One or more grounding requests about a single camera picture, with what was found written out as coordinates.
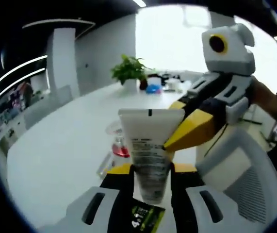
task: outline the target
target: red liquid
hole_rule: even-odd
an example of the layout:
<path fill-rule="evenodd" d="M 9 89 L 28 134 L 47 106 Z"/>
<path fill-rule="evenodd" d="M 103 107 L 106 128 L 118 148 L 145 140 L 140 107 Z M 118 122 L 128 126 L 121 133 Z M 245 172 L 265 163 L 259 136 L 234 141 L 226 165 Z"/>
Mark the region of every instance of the red liquid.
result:
<path fill-rule="evenodd" d="M 113 144 L 112 146 L 113 153 L 117 156 L 123 157 L 123 158 L 129 158 L 129 151 L 126 147 L 119 147 L 116 144 Z"/>

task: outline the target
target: blue object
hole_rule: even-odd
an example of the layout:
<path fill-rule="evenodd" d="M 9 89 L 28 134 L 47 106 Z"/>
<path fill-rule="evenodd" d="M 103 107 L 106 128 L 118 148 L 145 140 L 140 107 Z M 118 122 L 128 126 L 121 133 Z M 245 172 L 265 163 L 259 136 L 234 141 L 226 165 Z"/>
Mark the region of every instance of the blue object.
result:
<path fill-rule="evenodd" d="M 155 84 L 150 84 L 146 88 L 146 93 L 147 94 L 154 94 L 154 93 L 160 93 L 161 92 L 161 86 L 155 85 Z"/>

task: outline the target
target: bright window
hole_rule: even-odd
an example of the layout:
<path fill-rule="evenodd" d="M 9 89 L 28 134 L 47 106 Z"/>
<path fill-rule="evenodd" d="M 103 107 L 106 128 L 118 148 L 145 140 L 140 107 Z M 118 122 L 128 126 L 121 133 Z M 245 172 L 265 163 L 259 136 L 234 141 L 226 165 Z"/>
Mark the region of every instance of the bright window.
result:
<path fill-rule="evenodd" d="M 206 8 L 169 5 L 136 15 L 136 56 L 147 67 L 206 72 L 201 34 L 210 27 Z"/>
<path fill-rule="evenodd" d="M 255 46 L 247 48 L 255 57 L 254 76 L 273 93 L 277 92 L 277 42 L 269 34 L 245 19 L 234 17 L 236 23 L 247 26 L 255 38 Z"/>

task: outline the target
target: white tube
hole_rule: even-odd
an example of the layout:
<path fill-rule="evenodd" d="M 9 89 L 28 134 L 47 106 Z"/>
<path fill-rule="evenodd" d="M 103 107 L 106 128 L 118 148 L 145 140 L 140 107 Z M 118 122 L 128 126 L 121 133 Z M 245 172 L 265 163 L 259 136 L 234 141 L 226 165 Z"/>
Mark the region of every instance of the white tube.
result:
<path fill-rule="evenodd" d="M 121 109 L 119 117 L 143 201 L 159 204 L 174 156 L 163 150 L 163 144 L 181 123 L 184 110 Z"/>

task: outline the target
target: chair backrest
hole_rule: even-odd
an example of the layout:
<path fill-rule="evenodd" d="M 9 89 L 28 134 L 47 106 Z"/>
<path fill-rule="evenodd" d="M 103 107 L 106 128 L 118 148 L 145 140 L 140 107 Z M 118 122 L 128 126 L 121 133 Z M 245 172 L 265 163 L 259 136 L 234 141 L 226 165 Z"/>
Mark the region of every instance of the chair backrest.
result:
<path fill-rule="evenodd" d="M 206 185 L 234 200 L 239 215 L 262 231 L 277 218 L 277 172 L 244 130 L 236 129 L 196 167 Z"/>

